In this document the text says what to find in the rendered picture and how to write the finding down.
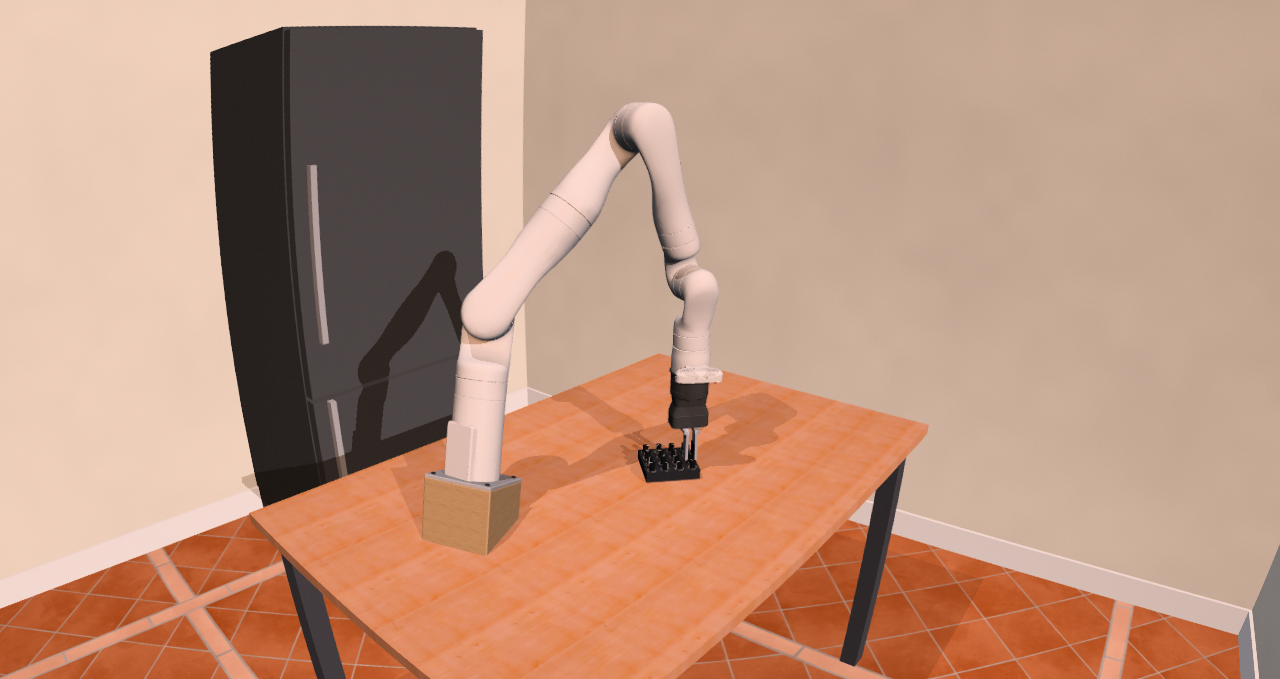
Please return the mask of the black knob box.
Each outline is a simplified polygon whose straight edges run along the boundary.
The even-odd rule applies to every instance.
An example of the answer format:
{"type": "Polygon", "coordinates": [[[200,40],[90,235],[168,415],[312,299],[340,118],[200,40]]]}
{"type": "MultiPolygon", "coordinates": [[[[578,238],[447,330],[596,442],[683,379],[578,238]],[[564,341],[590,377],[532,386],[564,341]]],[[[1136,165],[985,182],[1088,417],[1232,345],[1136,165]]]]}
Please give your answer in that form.
{"type": "Polygon", "coordinates": [[[657,448],[649,448],[649,445],[643,445],[643,450],[637,450],[637,460],[646,483],[700,479],[700,468],[692,459],[691,450],[689,448],[689,461],[684,460],[682,450],[684,442],[681,447],[669,443],[669,448],[660,448],[660,445],[657,445],[657,448]]]}

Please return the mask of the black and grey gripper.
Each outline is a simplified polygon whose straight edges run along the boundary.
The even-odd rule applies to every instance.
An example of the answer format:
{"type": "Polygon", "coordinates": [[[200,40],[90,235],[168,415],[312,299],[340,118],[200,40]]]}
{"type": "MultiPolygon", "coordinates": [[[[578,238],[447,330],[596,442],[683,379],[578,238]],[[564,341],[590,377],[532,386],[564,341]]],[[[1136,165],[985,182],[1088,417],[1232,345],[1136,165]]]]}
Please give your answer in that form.
{"type": "Polygon", "coordinates": [[[710,368],[709,347],[700,351],[672,348],[669,366],[668,423],[673,429],[684,432],[684,460],[689,461],[689,436],[692,429],[691,454],[698,460],[699,427],[708,425],[707,396],[709,383],[722,382],[723,372],[710,368]],[[701,383],[701,384],[681,384],[701,383]]]}

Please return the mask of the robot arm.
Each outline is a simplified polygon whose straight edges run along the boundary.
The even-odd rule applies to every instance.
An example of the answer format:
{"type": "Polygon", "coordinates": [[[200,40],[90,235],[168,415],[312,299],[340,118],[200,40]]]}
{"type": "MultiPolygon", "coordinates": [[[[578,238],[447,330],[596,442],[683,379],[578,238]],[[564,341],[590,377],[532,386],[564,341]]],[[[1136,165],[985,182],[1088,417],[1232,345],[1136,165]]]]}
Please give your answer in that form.
{"type": "Polygon", "coordinates": [[[637,151],[652,181],[652,214],[666,279],[684,300],[673,346],[685,351],[709,347],[718,284],[698,266],[700,242],[684,188],[675,122],[657,102],[628,102],[547,196],[500,263],[465,297],[445,475],[468,482],[500,479],[515,316],[538,282],[596,222],[611,184],[637,151]]]}

